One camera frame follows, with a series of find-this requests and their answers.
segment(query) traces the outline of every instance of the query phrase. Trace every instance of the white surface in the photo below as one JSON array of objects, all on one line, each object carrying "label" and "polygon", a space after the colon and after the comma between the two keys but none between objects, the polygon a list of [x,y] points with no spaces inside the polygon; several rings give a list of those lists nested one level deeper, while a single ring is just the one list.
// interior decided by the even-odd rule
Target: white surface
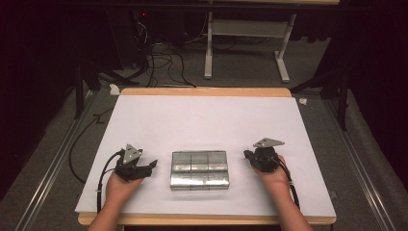
[{"label": "white surface", "polygon": [[[275,149],[286,159],[303,214],[335,217],[295,99],[229,96],[119,96],[75,211],[96,211],[102,168],[130,143],[143,149],[141,165],[159,162],[123,213],[275,216],[261,181],[243,156],[263,137],[285,142]],[[173,192],[171,153],[178,150],[226,150],[229,190]]]}]

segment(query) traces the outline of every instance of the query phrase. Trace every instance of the human hand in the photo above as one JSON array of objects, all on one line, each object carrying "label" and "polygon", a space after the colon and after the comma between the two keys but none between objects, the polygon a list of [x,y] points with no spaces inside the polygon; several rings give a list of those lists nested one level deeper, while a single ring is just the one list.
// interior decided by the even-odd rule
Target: human hand
[{"label": "human hand", "polygon": [[138,179],[127,182],[113,172],[106,187],[106,201],[104,207],[110,206],[112,209],[120,210],[142,181],[143,179]]},{"label": "human hand", "polygon": [[[279,155],[278,158],[285,166],[285,159]],[[261,178],[264,183],[264,187],[272,197],[272,199],[283,198],[284,196],[290,196],[290,187],[288,176],[285,171],[279,167],[273,172],[261,172],[255,167],[252,167],[255,173]]]}]

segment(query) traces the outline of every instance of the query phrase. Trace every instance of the dark background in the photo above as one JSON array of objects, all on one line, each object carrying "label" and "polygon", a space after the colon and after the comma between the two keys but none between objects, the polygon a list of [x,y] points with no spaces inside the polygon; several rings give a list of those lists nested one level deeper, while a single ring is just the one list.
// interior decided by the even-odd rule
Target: dark background
[{"label": "dark background", "polygon": [[[404,148],[408,137],[404,98],[408,86],[407,4],[379,0],[342,1],[341,5],[372,5],[373,11],[359,16],[300,13],[291,39],[307,37],[313,42],[332,38],[317,75],[337,66],[349,47],[361,48],[354,54],[357,57],[349,71],[349,87],[382,151],[408,188],[408,155]],[[123,36],[132,32],[127,17],[117,17],[121,15],[117,12],[72,11],[62,9],[55,1],[6,1],[0,9],[2,198],[72,90],[77,51],[114,69],[137,62],[138,56],[129,54],[138,54],[132,53],[138,47]],[[203,23],[199,13],[167,11],[147,16],[147,24],[157,37],[179,47],[183,46],[183,32],[194,36]],[[120,36],[124,40],[117,46],[115,39]],[[129,53],[117,52],[126,47],[130,47]]]}]

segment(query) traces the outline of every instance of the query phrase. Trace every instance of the silver box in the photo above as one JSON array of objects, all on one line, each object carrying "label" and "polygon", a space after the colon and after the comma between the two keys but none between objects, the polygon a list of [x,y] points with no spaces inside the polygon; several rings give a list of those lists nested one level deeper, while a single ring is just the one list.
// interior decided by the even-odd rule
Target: silver box
[{"label": "silver box", "polygon": [[225,151],[176,151],[171,160],[173,191],[228,190]]}]

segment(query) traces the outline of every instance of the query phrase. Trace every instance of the table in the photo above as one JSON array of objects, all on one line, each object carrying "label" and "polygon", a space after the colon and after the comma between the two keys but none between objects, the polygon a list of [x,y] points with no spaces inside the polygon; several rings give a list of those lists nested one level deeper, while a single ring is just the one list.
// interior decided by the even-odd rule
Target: table
[{"label": "table", "polygon": [[[268,3],[268,4],[306,4],[306,5],[338,5],[340,0],[209,0],[213,2]],[[208,13],[207,51],[204,78],[213,77],[213,35],[267,37],[282,39],[279,51],[274,51],[274,58],[279,69],[282,82],[289,83],[290,78],[283,56],[293,29],[296,14],[292,13],[288,21],[248,21],[213,19]]]},{"label": "table", "polygon": [[[271,109],[276,115],[262,113]],[[251,124],[250,119],[261,123]],[[268,134],[262,132],[263,129],[269,130]],[[101,169],[112,154],[129,142],[136,148],[143,148],[140,161],[145,163],[141,165],[156,158],[159,162],[152,176],[143,181],[137,196],[123,209],[119,224],[277,224],[270,199],[242,153],[246,147],[251,149],[252,143],[263,135],[286,142],[276,150],[285,156],[293,174],[306,219],[313,224],[335,222],[333,205],[290,92],[286,89],[213,88],[123,90],[76,208],[79,222],[90,224],[96,216],[95,189]],[[228,191],[170,190],[171,151],[197,148],[227,151],[231,182]]]}]

